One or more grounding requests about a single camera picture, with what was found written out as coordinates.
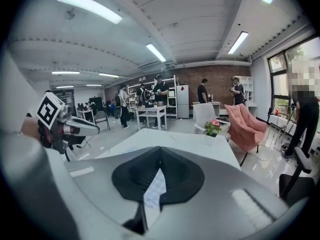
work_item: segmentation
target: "black rubber pad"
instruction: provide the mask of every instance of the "black rubber pad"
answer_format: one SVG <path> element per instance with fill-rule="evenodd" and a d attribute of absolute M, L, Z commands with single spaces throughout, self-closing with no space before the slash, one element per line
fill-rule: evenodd
<path fill-rule="evenodd" d="M 159 169 L 166 184 L 166 193 L 160 196 L 160 207 L 188 201 L 205 181 L 205 175 L 196 163 L 157 146 L 119 165 L 112 173 L 112 183 L 123 198 L 143 203 L 144 194 Z"/>

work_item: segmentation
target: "ceiling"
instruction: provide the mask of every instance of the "ceiling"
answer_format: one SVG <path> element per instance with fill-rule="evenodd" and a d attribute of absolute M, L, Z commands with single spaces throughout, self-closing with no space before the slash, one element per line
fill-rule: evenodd
<path fill-rule="evenodd" d="M 213 60 L 246 61 L 302 10 L 294 0 L 94 0 L 119 14 L 118 24 L 57 0 L 27 0 L 9 35 L 9 49 L 31 81 L 52 86 L 123 82 L 168 65 Z M 241 31 L 249 36 L 234 54 Z M 167 62 L 147 48 L 153 43 Z M 53 70 L 78 75 L 52 75 Z M 99 76 L 99 73 L 121 78 Z"/>

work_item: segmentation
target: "pink armchair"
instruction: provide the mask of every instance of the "pink armchair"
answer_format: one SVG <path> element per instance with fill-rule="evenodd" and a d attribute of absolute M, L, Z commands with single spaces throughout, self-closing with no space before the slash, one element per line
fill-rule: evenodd
<path fill-rule="evenodd" d="M 231 123 L 228 131 L 231 140 L 246 152 L 240 164 L 242 166 L 250 150 L 257 147 L 256 152 L 259 152 L 259 143 L 263 140 L 268 125 L 257 120 L 243 104 L 224 107 Z"/>

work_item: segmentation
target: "white floor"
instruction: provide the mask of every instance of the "white floor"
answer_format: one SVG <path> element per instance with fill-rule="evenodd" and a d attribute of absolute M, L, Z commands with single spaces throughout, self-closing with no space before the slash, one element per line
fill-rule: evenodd
<path fill-rule="evenodd" d="M 100 122 L 98 124 L 100 127 L 100 133 L 94 137 L 87 137 L 86 140 L 88 141 L 88 144 L 86 144 L 84 141 L 81 145 L 84 146 L 86 144 L 84 148 L 77 148 L 74 145 L 73 152 L 78 159 L 94 159 L 138 131 L 136 120 L 128 122 L 128 125 L 130 126 L 128 129 L 123 129 L 120 121 L 115 120 L 113 117 L 109 117 L 109 124 L 110 130 L 107 128 L 106 122 Z M 171 118 L 167 121 L 167 131 L 193 134 L 194 124 L 195 121 L 192 119 Z M 279 152 L 281 145 L 289 140 L 287 140 L 287 138 L 283 138 L 282 143 L 280 139 L 280 141 L 278 140 L 278 142 L 275 144 L 278 132 L 276 131 L 272 141 L 274 130 L 271 129 L 269 138 L 267 139 L 268 131 L 269 128 L 265 133 L 264 140 L 259 146 L 259 153 L 256 153 L 256 148 L 253 149 L 246 157 L 241 170 L 247 175 L 251 176 L 257 182 L 266 186 L 274 194 L 278 195 L 280 174 L 292 175 L 296 170 L 296 166 L 293 160 L 286 162 Z M 229 141 L 229 144 L 238 162 L 240 163 L 245 156 L 245 152 L 238 148 L 238 146 L 233 143 L 232 140 Z M 311 174 L 305 174 L 302 172 L 300 176 L 313 177 L 316 179 L 316 177 L 318 178 L 318 172 L 319 166 L 312 161 Z"/>

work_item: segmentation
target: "metal shelving unit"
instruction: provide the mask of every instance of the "metal shelving unit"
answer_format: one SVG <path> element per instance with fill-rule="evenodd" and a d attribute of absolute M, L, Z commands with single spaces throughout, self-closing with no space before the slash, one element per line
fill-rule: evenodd
<path fill-rule="evenodd" d="M 169 91 L 174 91 L 174 96 L 169 97 L 169 95 L 167 96 L 168 98 L 168 109 L 175 109 L 174 113 L 166 113 L 167 117 L 175 117 L 178 118 L 178 108 L 177 108 L 177 79 L 176 79 L 176 75 L 174 75 L 172 78 L 167 78 L 167 79 L 163 79 L 162 80 L 164 83 L 169 84 L 169 83 L 173 83 L 174 86 L 173 87 L 169 87 Z M 136 95 L 136 89 L 140 87 L 142 83 L 137 83 L 134 85 L 127 85 L 127 93 L 129 96 L 129 111 L 137 108 L 137 102 L 135 100 L 135 95 Z M 157 80 L 154 79 L 154 81 L 151 82 L 144 82 L 143 84 L 145 84 L 145 86 L 151 86 L 151 88 L 153 89 L 154 86 L 157 84 Z M 170 105 L 170 102 L 174 100 L 175 103 L 174 105 Z"/>

